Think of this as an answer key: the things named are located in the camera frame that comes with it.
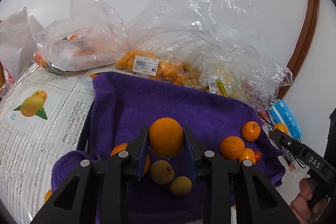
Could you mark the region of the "person's right hand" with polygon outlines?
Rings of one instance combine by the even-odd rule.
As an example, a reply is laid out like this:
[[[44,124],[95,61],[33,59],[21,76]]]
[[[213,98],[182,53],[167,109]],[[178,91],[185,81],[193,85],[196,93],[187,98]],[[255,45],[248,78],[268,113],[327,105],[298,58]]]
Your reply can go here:
[[[290,203],[290,208],[301,224],[309,223],[313,218],[318,218],[329,203],[328,198],[318,201],[310,209],[307,202],[313,198],[313,184],[309,178],[303,178],[299,182],[299,194]]]

